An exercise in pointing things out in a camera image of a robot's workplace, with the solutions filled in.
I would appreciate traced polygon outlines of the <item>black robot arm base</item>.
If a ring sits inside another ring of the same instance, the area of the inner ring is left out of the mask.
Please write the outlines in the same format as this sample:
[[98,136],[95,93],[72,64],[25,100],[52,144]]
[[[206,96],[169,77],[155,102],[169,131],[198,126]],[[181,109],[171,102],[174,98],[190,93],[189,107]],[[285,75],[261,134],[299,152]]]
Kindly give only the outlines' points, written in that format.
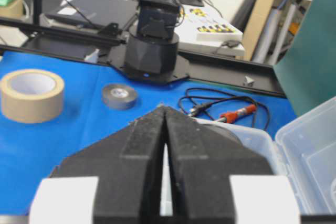
[[107,63],[127,78],[167,84],[189,78],[190,63],[178,54],[175,28],[184,21],[179,0],[138,0],[138,23],[125,45],[112,47]]

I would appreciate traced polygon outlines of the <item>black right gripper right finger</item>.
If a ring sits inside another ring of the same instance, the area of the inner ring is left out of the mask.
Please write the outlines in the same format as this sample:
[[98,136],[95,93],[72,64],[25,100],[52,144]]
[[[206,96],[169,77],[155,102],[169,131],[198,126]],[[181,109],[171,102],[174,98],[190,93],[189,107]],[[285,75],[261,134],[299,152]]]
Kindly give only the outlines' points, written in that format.
[[165,109],[176,203],[187,223],[299,223],[286,176],[269,160],[172,109]]

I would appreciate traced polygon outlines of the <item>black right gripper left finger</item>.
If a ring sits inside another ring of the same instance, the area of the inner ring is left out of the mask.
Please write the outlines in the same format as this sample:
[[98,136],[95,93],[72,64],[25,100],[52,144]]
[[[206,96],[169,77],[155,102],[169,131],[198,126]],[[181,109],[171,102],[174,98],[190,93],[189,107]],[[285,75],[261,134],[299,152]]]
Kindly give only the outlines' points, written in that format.
[[160,209],[165,108],[66,157],[43,179],[30,223],[140,223]]

